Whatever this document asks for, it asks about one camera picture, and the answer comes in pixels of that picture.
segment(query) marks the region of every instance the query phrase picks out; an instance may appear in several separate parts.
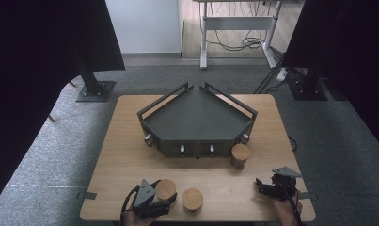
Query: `metal stand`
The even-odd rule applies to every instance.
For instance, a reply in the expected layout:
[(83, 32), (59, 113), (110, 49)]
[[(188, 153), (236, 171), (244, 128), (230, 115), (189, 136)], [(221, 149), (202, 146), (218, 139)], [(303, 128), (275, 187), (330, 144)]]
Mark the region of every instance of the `metal stand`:
[(267, 37), (265, 43), (262, 45), (262, 51), (265, 53), (269, 66), (274, 68), (276, 62), (270, 45), (272, 37), (274, 36), (281, 6), (282, 2), (277, 1), (275, 13), (272, 17), (207, 17), (207, 1), (205, 1), (203, 9), (203, 36), (201, 41), (200, 69), (207, 69), (206, 37), (208, 30), (267, 30)]
[(74, 65), (84, 80), (85, 86), (81, 89), (76, 102), (107, 102), (111, 89), (116, 82), (96, 80), (93, 72), (89, 71), (78, 50), (73, 48)]

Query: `wire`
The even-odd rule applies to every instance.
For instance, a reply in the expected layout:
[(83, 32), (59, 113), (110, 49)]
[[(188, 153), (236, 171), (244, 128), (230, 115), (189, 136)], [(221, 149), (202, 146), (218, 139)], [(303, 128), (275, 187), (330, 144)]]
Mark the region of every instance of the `wire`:
[(284, 191), (285, 191), (286, 199), (288, 199), (290, 205), (292, 206), (292, 210), (294, 212), (294, 216), (295, 216), (295, 219), (297, 221), (297, 226), (303, 226), (303, 224), (301, 223), (300, 212), (298, 211), (297, 204), (294, 204), (292, 197), (289, 196), (286, 189), (284, 189)]

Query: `robotic hand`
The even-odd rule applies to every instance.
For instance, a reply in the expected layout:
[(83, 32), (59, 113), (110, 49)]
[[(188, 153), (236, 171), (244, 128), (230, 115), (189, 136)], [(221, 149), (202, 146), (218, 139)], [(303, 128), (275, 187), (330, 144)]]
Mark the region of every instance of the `robotic hand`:
[(275, 173), (271, 178), (273, 185), (265, 185), (261, 180), (256, 178), (256, 185), (260, 194), (281, 201), (289, 201), (292, 206), (297, 225), (303, 225), (301, 222), (300, 213), (297, 209), (297, 203), (294, 203), (292, 200), (292, 197), (294, 197), (297, 193), (297, 188), (295, 188), (295, 178), (301, 177), (301, 175), (288, 167), (273, 169), (272, 172)]
[(136, 186), (130, 194), (125, 199), (124, 204), (122, 205), (121, 214), (120, 214), (120, 225), (124, 223), (124, 214), (127, 211), (127, 204), (131, 196), (136, 192), (132, 211), (140, 218), (154, 218), (161, 215), (166, 215), (169, 213), (169, 206), (177, 199), (177, 193), (175, 193), (168, 201), (165, 202), (153, 202), (155, 192), (155, 187), (160, 182), (156, 181), (153, 184), (149, 184), (145, 179), (142, 180), (140, 186)]

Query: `wooden cylinder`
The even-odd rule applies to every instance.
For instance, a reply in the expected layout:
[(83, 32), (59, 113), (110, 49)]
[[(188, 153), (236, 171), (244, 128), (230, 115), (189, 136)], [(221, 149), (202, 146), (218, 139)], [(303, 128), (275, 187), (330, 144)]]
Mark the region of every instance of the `wooden cylinder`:
[(251, 152), (244, 144), (236, 144), (232, 147), (232, 157), (230, 158), (230, 164), (237, 170), (241, 170), (245, 167), (247, 159), (250, 157)]
[(175, 186), (175, 183), (169, 179), (161, 180), (156, 186), (156, 196), (160, 201), (167, 201), (176, 192), (177, 187)]
[(197, 211), (203, 205), (203, 194), (197, 188), (189, 188), (182, 194), (183, 206), (190, 211)]

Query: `metal bracket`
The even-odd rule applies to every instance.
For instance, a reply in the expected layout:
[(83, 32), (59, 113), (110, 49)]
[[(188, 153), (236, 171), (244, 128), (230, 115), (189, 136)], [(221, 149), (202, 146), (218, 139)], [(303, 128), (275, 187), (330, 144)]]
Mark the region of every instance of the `metal bracket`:
[(282, 176), (291, 176), (291, 177), (298, 177), (298, 178), (303, 177), (303, 176), (301, 176), (300, 173), (298, 173), (298, 172), (296, 172), (296, 171), (294, 171), (288, 167), (272, 169), (272, 172), (279, 174), (279, 175), (282, 175)]

